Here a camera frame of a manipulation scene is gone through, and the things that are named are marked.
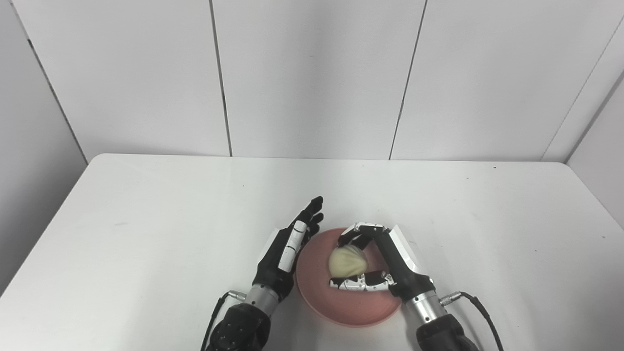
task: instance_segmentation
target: pink bowl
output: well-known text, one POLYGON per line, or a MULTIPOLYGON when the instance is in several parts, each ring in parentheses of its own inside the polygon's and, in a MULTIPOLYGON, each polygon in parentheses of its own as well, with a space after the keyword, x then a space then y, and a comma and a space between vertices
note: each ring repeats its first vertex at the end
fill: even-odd
MULTIPOLYGON (((329 287, 327 261, 345 228, 316 234, 301 250, 297 261, 296 281, 305 302, 318 314, 347 327, 368 327, 390 318, 401 306, 401 300, 388 291, 355 292, 329 287)), ((374 244, 364 250, 368 270, 388 267, 374 244)))

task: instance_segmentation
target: black cable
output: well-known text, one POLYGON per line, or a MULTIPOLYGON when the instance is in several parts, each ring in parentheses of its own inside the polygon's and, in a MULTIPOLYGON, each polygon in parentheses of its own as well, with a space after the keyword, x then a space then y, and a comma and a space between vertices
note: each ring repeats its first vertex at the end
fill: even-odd
POLYGON ((200 351, 205 351, 206 346, 208 344, 208 337, 210 336, 210 331, 212 330, 212 325, 215 323, 215 319, 221 311, 221 306, 225 302, 225 299, 228 297, 229 293, 223 294, 220 299, 217 300, 217 304, 215 305, 215 309, 212 311, 212 316, 210 317, 210 323, 208 323, 208 328, 206 329, 206 334, 203 336, 202 348, 200 351))
POLYGON ((486 311, 485 307, 483 306, 483 304, 481 303, 481 301, 479 301, 479 299, 477 297, 474 297, 471 294, 468 294, 466 292, 460 291, 460 293, 462 294, 463 297, 465 297, 468 300, 470 300, 470 302, 472 302, 474 307, 477 307, 477 310, 479 310, 479 312, 481 312, 481 314, 483 315, 483 318, 485 318, 487 323, 490 325, 490 329, 492 329, 492 334, 494 334, 494 340, 496 340, 496 346, 498 346, 499 351, 504 351, 503 350, 503 344, 502 344, 502 342, 500 342, 499 333, 496 331, 496 327, 494 327, 494 323, 492 322, 492 319, 490 318, 490 314, 487 313, 487 311, 486 311))

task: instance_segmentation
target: cable connector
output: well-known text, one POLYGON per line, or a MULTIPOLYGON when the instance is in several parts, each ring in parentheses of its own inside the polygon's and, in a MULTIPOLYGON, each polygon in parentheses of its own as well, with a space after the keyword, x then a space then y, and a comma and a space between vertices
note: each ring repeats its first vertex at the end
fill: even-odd
POLYGON ((228 291, 228 296, 233 297, 234 299, 237 299, 239 301, 245 301, 245 299, 247 298, 247 294, 236 290, 228 291))
POLYGON ((451 293, 449 295, 442 296, 440 298, 440 304, 442 306, 450 305, 451 303, 461 299, 461 297, 462 297, 462 292, 461 291, 456 291, 456 292, 453 292, 453 293, 451 293))

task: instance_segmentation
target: steamed bun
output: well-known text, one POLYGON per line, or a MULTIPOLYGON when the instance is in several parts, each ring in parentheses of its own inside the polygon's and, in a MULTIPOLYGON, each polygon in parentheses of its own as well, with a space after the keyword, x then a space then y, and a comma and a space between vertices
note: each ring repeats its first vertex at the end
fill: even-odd
POLYGON ((334 278, 346 278, 366 272, 368 262, 364 252, 353 245, 337 247, 329 255, 329 272, 334 278))

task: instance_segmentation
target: robotic hand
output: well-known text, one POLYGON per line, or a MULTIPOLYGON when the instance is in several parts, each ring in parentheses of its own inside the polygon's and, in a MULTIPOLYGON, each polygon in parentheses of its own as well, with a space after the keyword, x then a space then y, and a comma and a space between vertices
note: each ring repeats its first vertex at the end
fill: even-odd
POLYGON ((338 247, 351 244, 364 249, 371 241, 377 244, 390 272, 375 271, 347 278, 332 278, 329 286, 356 291, 390 290, 417 317, 419 325, 416 327, 416 338, 422 351, 478 351, 475 344, 464 335, 464 329, 457 319, 448 314, 444 306, 463 295, 475 305, 473 299, 476 300, 482 308, 480 302, 462 292, 439 299, 433 280, 419 271, 416 256, 398 227, 390 230, 383 225, 359 222, 341 234, 338 247))
POLYGON ((298 253, 312 235, 319 231, 319 222, 323 220, 323 214, 320 213, 322 207, 323 198, 314 198, 288 227, 277 233, 258 263, 249 293, 229 293, 244 301, 227 310, 223 320, 210 335, 208 348, 205 338, 201 351, 259 351, 264 347, 271 328, 270 316, 295 284, 293 275, 298 253))

